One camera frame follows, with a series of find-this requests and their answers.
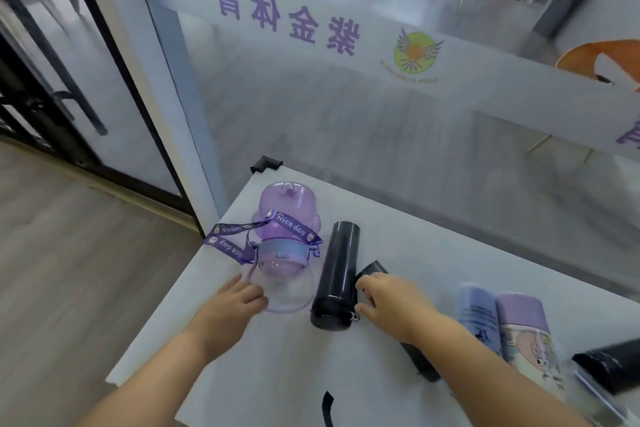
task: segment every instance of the transparent purple bottle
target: transparent purple bottle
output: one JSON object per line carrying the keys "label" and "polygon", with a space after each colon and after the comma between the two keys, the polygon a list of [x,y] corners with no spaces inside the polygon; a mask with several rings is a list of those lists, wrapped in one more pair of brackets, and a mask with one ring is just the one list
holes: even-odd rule
{"label": "transparent purple bottle", "polygon": [[[264,220],[270,210],[292,216],[314,232],[321,228],[316,195],[299,183],[276,182],[262,191],[253,222]],[[307,307],[315,294],[315,281],[309,268],[312,248],[300,237],[273,221],[255,230],[262,242],[255,264],[245,278],[264,289],[269,312],[297,312]]]}

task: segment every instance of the hand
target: hand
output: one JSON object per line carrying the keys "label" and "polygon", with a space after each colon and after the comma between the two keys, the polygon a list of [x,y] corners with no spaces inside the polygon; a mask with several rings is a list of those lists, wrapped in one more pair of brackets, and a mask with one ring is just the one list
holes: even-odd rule
{"label": "hand", "polygon": [[207,363],[240,341],[251,318],[269,304],[262,287],[240,282],[241,278],[236,275],[222,286],[184,329],[203,348]]}
{"label": "hand", "polygon": [[356,311],[400,342],[414,344],[415,332],[428,314],[437,314],[433,304],[409,280],[375,272],[358,280],[373,305],[359,303]]}

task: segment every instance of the white tabletop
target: white tabletop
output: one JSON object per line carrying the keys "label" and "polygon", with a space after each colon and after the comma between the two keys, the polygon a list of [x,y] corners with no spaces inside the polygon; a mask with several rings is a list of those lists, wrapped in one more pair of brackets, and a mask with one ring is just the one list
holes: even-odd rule
{"label": "white tabletop", "polygon": [[[416,281],[441,312],[452,314],[461,282],[494,293],[532,294],[545,305],[560,360],[640,332],[638,303],[286,167],[254,174],[222,221],[251,221],[262,190],[283,180],[316,193],[323,256],[333,223],[352,221],[362,229],[358,270],[379,260],[390,273]],[[312,264],[316,277],[322,260]],[[238,270],[236,262],[203,246],[107,381],[123,384]],[[446,384],[418,376],[400,345],[371,323],[325,332],[311,325],[308,311],[254,318],[242,341],[204,370],[177,419],[189,427],[323,427],[325,391],[335,398],[337,427],[468,425]],[[626,395],[625,402],[638,414],[640,394]]]}

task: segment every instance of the person's left hand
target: person's left hand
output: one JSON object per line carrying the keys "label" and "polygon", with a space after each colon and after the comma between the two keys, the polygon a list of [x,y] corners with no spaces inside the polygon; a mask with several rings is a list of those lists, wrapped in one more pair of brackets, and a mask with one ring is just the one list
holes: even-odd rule
{"label": "person's left hand", "polygon": [[236,275],[222,286],[184,329],[203,348],[207,363],[240,341],[251,318],[269,304],[262,287],[240,282],[241,278],[242,274]]}

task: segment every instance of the white wall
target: white wall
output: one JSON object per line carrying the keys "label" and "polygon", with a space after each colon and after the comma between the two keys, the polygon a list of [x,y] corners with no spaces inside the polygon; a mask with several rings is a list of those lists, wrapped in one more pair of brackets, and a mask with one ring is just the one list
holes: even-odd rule
{"label": "white wall", "polygon": [[585,0],[556,37],[564,53],[580,44],[640,39],[640,0]]}

